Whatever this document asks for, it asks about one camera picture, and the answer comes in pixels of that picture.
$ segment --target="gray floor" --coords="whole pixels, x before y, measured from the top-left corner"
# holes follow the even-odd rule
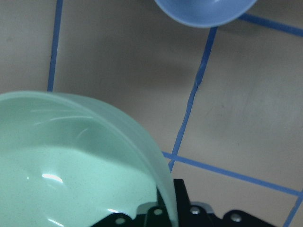
[[[56,1],[1,4],[0,93],[46,90]],[[303,29],[302,8],[259,0],[248,13]],[[64,0],[54,91],[120,108],[171,153],[208,33],[153,1]],[[303,188],[302,53],[302,37],[242,20],[218,28],[178,152],[202,165],[177,161],[172,172],[192,201],[220,217],[241,209],[283,226],[297,201],[288,191]],[[303,205],[290,226],[302,217]]]

